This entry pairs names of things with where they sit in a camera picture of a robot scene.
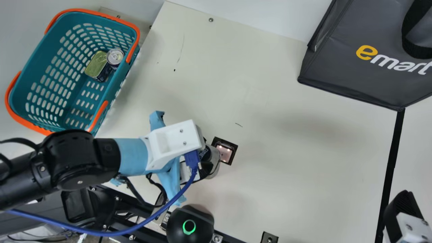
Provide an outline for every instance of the tin can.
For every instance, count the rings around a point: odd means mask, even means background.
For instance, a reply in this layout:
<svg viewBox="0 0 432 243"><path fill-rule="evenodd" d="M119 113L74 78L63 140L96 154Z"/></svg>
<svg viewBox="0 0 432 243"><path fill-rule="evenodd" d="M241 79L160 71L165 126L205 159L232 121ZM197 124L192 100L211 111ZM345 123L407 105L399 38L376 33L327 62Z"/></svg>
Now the tin can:
<svg viewBox="0 0 432 243"><path fill-rule="evenodd" d="M105 82L108 79L112 69L107 64L107 53L104 51L98 51L90 60L84 73L98 82Z"/></svg>
<svg viewBox="0 0 432 243"><path fill-rule="evenodd" d="M107 53L107 62L114 70L117 70L118 65L120 65L123 58L124 58L124 53L122 50L118 48L111 49Z"/></svg>

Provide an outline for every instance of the white wall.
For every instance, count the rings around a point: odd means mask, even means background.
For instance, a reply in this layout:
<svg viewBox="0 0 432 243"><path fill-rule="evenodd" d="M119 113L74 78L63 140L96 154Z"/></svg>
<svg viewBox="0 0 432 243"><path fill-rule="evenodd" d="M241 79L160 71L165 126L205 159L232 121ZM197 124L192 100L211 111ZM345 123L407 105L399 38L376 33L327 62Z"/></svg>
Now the white wall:
<svg viewBox="0 0 432 243"><path fill-rule="evenodd" d="M169 0L201 12L308 42L331 0Z"/></svg>

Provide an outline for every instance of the white table surface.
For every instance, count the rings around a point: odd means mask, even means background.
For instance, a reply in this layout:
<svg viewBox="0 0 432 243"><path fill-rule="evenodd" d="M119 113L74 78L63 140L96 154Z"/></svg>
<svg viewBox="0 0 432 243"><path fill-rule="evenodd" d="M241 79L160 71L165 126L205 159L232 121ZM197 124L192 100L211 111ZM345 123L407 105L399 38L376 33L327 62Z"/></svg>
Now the white table surface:
<svg viewBox="0 0 432 243"><path fill-rule="evenodd" d="M168 125L193 119L209 141L239 146L232 166L186 192L217 230L373 242L396 112L299 84L305 43L210 17L164 4L98 137L147 134L155 110ZM132 182L148 201L159 194Z"/></svg>

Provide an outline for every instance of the plastic shopping basket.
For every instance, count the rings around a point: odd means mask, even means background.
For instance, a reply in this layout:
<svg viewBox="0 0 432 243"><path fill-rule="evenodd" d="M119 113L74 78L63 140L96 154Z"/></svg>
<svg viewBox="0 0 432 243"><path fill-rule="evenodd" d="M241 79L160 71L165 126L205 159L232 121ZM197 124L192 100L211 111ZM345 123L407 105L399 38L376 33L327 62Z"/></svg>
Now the plastic shopping basket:
<svg viewBox="0 0 432 243"><path fill-rule="evenodd" d="M103 13L58 13L7 89L9 114L45 135L66 129L96 134L140 50L139 39L134 24ZM85 75L92 56L112 48L121 49L125 58L107 81L99 83Z"/></svg>

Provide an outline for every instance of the can lid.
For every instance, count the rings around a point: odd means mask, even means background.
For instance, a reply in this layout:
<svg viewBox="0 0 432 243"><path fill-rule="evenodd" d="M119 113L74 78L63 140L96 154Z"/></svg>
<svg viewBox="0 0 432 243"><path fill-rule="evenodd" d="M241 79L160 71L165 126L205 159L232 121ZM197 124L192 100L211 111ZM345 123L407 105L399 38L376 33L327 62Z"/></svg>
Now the can lid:
<svg viewBox="0 0 432 243"><path fill-rule="evenodd" d="M108 51L107 53L107 61L111 65L118 65L121 63L121 60L124 58L124 53L122 50L118 48L114 48Z"/></svg>
<svg viewBox="0 0 432 243"><path fill-rule="evenodd" d="M104 51L98 51L95 53L84 73L92 78L96 78L104 69L107 64L107 53Z"/></svg>

